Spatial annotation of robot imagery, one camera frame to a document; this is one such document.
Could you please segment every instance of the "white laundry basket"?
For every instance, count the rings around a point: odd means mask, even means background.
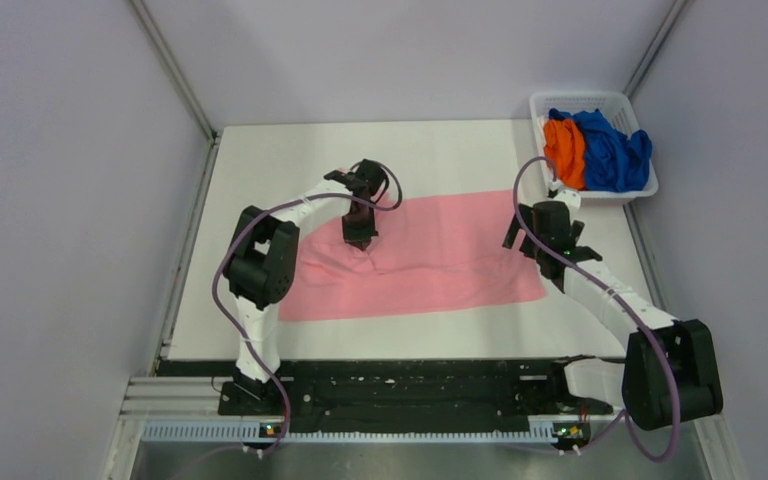
[[[628,97],[617,92],[538,92],[529,99],[531,106],[531,125],[534,128],[534,139],[537,142],[537,153],[543,155],[543,147],[546,146],[546,137],[543,135],[543,125],[548,120],[549,110],[557,108],[562,112],[572,114],[582,110],[592,112],[597,108],[615,129],[631,136],[640,129],[637,118],[631,109]],[[540,162],[543,170],[543,182],[548,191],[552,181],[552,172],[548,165]],[[652,161],[649,162],[649,181],[643,190],[634,192],[590,192],[581,191],[581,200],[587,204],[614,204],[622,205],[637,197],[649,197],[658,191],[658,178],[655,176],[655,168]]]

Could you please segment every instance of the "table top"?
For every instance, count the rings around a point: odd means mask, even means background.
[[[305,124],[228,127],[205,201],[167,358],[236,359],[238,334],[210,295],[210,282],[240,212],[297,198],[322,175],[371,158],[398,175],[406,198],[504,190],[537,155],[530,120]],[[520,198],[545,197],[538,168]],[[580,244],[649,299],[621,206],[585,205]],[[498,232],[501,243],[505,232]],[[392,317],[281,322],[285,359],[545,358],[624,356],[620,343],[574,300],[544,281],[541,300]],[[220,298],[233,311],[227,280]]]

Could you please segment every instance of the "orange cloth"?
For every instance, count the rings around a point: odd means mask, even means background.
[[[584,190],[584,136],[571,118],[549,120],[543,125],[546,146],[543,154],[555,161],[564,185]]]

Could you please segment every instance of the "pink cloth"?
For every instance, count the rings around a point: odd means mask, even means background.
[[[343,243],[335,218],[299,245],[279,318],[378,317],[540,299],[546,291],[534,261],[502,248],[512,212],[510,190],[405,200],[394,212],[376,212],[380,236],[365,252]]]

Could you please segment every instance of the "gray wall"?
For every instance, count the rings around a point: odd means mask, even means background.
[[[124,1],[0,1],[0,479],[100,474],[205,153]]]
[[[527,118],[621,90],[672,0],[146,0],[216,126]]]
[[[634,104],[661,191],[640,202],[676,313],[712,328],[725,411],[768,478],[768,2],[690,8]]]

